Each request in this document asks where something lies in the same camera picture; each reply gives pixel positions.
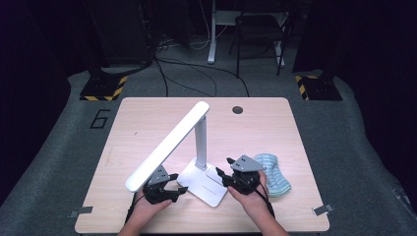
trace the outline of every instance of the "chair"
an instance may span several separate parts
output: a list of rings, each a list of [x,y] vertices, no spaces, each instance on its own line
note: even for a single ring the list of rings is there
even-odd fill
[[[256,56],[241,57],[241,46],[247,43],[267,44],[268,47],[264,51],[266,53],[271,46],[280,42],[279,55],[274,52],[274,58],[279,57],[276,73],[279,76],[282,55],[294,25],[296,10],[296,0],[246,0],[240,15],[235,19],[235,35],[229,48],[229,54],[231,54],[233,45],[237,44],[236,78],[239,78],[240,60],[256,58]],[[285,13],[286,18],[282,24],[278,23],[273,13]]]

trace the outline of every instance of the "blue towel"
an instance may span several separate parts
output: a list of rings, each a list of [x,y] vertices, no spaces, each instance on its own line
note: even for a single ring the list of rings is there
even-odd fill
[[[291,184],[282,176],[278,167],[278,158],[269,153],[255,156],[255,160],[264,165],[267,175],[267,187],[270,197],[279,197],[291,189]]]

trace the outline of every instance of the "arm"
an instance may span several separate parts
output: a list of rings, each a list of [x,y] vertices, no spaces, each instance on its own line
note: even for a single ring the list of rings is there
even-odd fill
[[[143,196],[142,190],[139,191],[138,196]],[[147,225],[153,217],[161,210],[167,208],[172,204],[171,200],[166,200],[162,203],[152,205],[147,199],[142,198],[135,204],[132,215],[119,232],[119,236],[138,236],[141,230]]]
[[[259,174],[261,185],[265,186],[268,194],[267,176],[263,171],[259,171]],[[261,185],[258,186],[258,191],[264,194],[264,189]],[[227,190],[242,205],[245,212],[251,217],[264,236],[288,235],[285,229],[269,213],[267,204],[257,193],[241,195],[232,187],[228,187]]]

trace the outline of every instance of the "desk lamp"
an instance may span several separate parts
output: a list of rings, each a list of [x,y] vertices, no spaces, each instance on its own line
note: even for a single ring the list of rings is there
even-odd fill
[[[178,176],[177,183],[188,187],[192,194],[211,207],[217,207],[227,189],[221,184],[222,180],[217,175],[215,167],[207,163],[206,114],[208,111],[207,103],[198,102],[129,177],[126,188],[131,192],[138,192],[172,151],[195,129],[197,156]]]

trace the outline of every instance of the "table top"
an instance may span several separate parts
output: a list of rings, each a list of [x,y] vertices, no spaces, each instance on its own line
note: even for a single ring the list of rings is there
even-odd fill
[[[179,121],[199,101],[207,114],[208,163],[231,174],[226,157],[271,153],[290,182],[284,196],[269,198],[276,219],[289,232],[321,232],[329,228],[326,214],[312,209],[323,205],[291,108],[279,97],[129,97],[123,99],[95,170],[80,214],[78,233],[117,233],[123,227],[133,194],[125,182]],[[243,108],[235,114],[235,106]],[[196,156],[194,132],[175,149],[163,166],[180,174]],[[171,181],[165,189],[179,187]],[[240,204],[226,193],[211,207],[187,192],[160,212],[143,233],[259,232]]]

